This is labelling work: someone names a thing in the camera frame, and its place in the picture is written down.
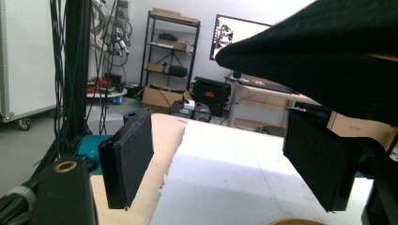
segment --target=caster wheel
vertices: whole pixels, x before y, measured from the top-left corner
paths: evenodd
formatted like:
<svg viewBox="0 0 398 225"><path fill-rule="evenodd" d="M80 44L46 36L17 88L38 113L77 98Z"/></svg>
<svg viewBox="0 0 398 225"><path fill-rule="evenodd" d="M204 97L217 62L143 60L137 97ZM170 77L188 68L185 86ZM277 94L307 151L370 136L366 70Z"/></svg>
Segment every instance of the caster wheel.
<svg viewBox="0 0 398 225"><path fill-rule="evenodd" d="M20 126L21 130L29 130L32 125L30 124L30 119L21 119L18 121L18 125Z"/></svg>

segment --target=black cloth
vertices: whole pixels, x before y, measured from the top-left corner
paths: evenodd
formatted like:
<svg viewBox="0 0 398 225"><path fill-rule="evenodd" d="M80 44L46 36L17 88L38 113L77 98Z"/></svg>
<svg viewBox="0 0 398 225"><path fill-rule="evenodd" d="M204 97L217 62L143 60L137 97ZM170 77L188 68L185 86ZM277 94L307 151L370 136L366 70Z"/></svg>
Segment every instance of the black cloth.
<svg viewBox="0 0 398 225"><path fill-rule="evenodd" d="M398 126L398 1L316 1L216 55L346 116Z"/></svg>

